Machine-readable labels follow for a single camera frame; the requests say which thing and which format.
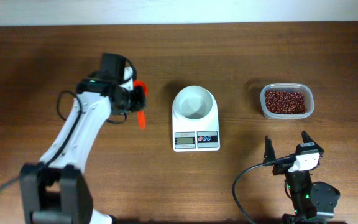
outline wooden table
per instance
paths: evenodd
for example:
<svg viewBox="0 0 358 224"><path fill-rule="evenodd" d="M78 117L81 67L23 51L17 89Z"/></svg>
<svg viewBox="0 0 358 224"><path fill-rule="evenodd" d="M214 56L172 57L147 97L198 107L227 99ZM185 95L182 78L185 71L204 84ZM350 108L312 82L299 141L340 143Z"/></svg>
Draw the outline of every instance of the wooden table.
<svg viewBox="0 0 358 224"><path fill-rule="evenodd" d="M97 70L103 52L131 59L150 93L145 131L133 114L99 132L85 174L96 209L142 221L244 220L234 178L262 162L266 134L285 156L307 130L326 151L312 179L341 191L335 220L358 223L358 22L0 27L0 184L50 147L63 125L57 95ZM265 119L262 87L288 82L310 87L314 113ZM217 152L172 150L172 101L188 85L218 102ZM245 210L267 223L293 213L283 181L271 167L247 174ZM23 223L18 185L0 196L0 223Z"/></svg>

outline plastic container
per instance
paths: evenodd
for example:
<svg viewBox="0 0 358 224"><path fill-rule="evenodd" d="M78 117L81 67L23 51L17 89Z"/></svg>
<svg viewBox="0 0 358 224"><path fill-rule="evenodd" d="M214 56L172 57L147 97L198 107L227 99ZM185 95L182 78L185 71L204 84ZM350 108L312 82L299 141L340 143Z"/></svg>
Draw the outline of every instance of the plastic container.
<svg viewBox="0 0 358 224"><path fill-rule="evenodd" d="M275 114L270 112L265 102L265 92L268 90L301 93L305 97L305 106L308 112L304 114ZM314 111L314 101L311 90L305 85L295 83L278 83L265 86L262 92L260 92L260 104L262 105L264 116L268 119L303 119L310 116Z"/></svg>

